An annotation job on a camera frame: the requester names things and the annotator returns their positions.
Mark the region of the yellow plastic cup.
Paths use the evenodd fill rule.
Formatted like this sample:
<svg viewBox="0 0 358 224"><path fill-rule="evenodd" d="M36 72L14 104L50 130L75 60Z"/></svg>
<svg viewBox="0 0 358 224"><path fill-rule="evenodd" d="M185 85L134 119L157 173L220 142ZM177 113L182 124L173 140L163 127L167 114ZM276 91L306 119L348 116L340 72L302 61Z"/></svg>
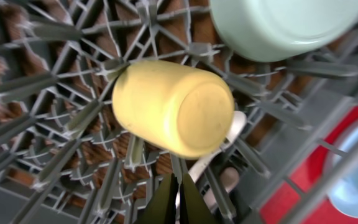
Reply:
<svg viewBox="0 0 358 224"><path fill-rule="evenodd" d="M130 133L178 156L199 158L224 141L234 117L234 98L212 72L143 60L117 78L112 110Z"/></svg>

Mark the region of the white plastic spoon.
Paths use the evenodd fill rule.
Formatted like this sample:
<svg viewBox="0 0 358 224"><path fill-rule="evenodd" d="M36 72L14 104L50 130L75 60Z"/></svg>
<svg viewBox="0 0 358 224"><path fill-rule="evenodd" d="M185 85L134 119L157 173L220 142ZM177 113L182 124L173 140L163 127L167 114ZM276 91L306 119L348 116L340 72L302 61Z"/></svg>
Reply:
<svg viewBox="0 0 358 224"><path fill-rule="evenodd" d="M194 183L196 183L200 179L201 175L204 173L206 168L210 165L212 160L217 155L223 153L234 144L235 140L239 137L240 133L244 129L246 122L247 122L247 116L245 113L241 111L234 112L232 124L228 133L226 134L225 140L215 151L213 151L208 155L200 157L189 169L188 173L192 178L192 180L194 181Z"/></svg>

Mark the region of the mint green bowl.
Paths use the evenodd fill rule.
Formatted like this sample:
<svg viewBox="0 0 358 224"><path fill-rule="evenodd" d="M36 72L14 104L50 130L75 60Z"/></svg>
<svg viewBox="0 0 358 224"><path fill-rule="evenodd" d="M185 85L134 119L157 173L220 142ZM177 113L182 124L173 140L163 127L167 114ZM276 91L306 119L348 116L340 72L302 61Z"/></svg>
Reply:
<svg viewBox="0 0 358 224"><path fill-rule="evenodd" d="M316 50L358 21L358 0L210 0L209 7L220 39L256 62Z"/></svg>

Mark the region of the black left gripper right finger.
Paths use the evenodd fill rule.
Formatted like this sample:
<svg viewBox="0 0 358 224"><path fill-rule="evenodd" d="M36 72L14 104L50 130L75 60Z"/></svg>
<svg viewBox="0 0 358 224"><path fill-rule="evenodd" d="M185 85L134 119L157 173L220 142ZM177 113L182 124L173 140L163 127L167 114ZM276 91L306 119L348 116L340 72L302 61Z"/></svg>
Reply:
<svg viewBox="0 0 358 224"><path fill-rule="evenodd" d="M180 185L180 224L218 224L189 174Z"/></svg>

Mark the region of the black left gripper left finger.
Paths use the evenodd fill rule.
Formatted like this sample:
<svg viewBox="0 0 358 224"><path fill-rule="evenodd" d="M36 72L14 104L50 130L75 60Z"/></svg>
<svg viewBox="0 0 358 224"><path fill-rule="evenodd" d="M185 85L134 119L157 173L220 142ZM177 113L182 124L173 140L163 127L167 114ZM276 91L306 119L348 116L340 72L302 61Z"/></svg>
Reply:
<svg viewBox="0 0 358 224"><path fill-rule="evenodd" d="M166 175L135 224L175 224L178 187L177 178Z"/></svg>

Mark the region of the white plastic fork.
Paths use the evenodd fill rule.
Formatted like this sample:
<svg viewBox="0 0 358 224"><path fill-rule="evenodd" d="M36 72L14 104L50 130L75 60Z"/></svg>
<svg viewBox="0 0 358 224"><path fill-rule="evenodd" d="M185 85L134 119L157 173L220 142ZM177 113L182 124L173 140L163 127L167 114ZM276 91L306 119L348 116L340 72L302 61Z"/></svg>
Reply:
<svg viewBox="0 0 358 224"><path fill-rule="evenodd" d="M229 193L239 182L239 173L233 167L227 167L222 171L220 175L220 180L225 188L226 192ZM211 210L216 204L215 196L211 189L208 189L203 196L203 200L206 203L207 207Z"/></svg>

